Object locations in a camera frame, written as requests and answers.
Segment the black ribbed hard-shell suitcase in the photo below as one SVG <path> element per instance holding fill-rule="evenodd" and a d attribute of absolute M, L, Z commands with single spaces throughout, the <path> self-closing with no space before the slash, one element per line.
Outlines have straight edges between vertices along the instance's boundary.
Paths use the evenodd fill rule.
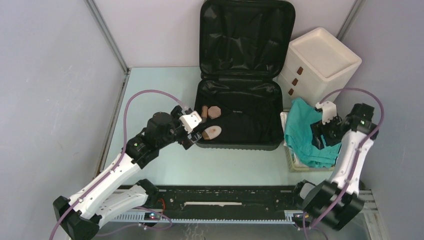
<path fill-rule="evenodd" d="M 221 114 L 199 128 L 221 128 L 201 148 L 275 150 L 284 140 L 282 71 L 296 10 L 285 0 L 206 0 L 199 15 L 199 69 L 194 109 Z"/>

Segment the light teal bottom garment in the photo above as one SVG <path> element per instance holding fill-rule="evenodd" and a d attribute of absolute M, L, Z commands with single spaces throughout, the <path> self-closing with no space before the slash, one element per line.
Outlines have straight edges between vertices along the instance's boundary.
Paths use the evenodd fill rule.
<path fill-rule="evenodd" d="M 304 165 L 311 168 L 330 168 L 336 163 L 341 144 L 317 149 L 312 145 L 311 124 L 322 119 L 322 113 L 314 110 L 302 98 L 292 100 L 284 137 L 287 145 Z"/>

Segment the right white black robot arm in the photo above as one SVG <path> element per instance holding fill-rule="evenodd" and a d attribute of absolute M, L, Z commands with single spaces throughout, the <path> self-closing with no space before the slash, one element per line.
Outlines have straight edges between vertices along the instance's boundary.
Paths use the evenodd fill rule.
<path fill-rule="evenodd" d="M 365 204 L 359 198 L 360 175 L 378 135 L 377 125 L 372 122 L 374 107 L 357 103 L 344 119 L 330 101 L 317 103 L 315 109 L 322 112 L 322 119 L 310 125 L 311 144 L 320 151 L 340 144 L 338 157 L 329 179 L 320 184 L 299 182 L 290 201 L 317 222 L 339 231 Z"/>

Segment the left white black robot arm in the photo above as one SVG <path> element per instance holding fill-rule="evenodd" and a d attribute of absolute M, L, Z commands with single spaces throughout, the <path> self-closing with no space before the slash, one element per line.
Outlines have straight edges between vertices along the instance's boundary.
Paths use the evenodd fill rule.
<path fill-rule="evenodd" d="M 59 196 L 53 202 L 62 229 L 72 240 L 91 240 L 102 226 L 127 210 L 156 206 L 159 190 L 148 179 L 139 180 L 121 194 L 112 194 L 166 146 L 178 143 L 189 149 L 202 137 L 193 132 L 201 122 L 197 111 L 183 111 L 179 105 L 171 113 L 156 112 L 140 133 L 124 141 L 123 152 L 106 170 L 79 192 L 69 198 Z"/>

